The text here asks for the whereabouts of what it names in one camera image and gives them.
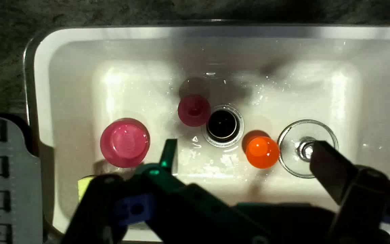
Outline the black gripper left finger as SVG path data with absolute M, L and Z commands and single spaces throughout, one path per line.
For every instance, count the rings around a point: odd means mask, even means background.
M 61 244 L 117 244 L 130 226 L 149 222 L 157 211 L 158 192 L 153 181 L 170 177 L 177 140 L 168 139 L 157 163 L 135 169 L 123 180 L 108 174 L 88 185 Z

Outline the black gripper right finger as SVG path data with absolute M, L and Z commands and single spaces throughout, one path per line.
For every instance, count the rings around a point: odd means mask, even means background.
M 326 142 L 312 144 L 310 171 L 339 207 L 327 244 L 387 244 L 380 224 L 390 224 L 390 180 L 383 173 L 350 163 Z

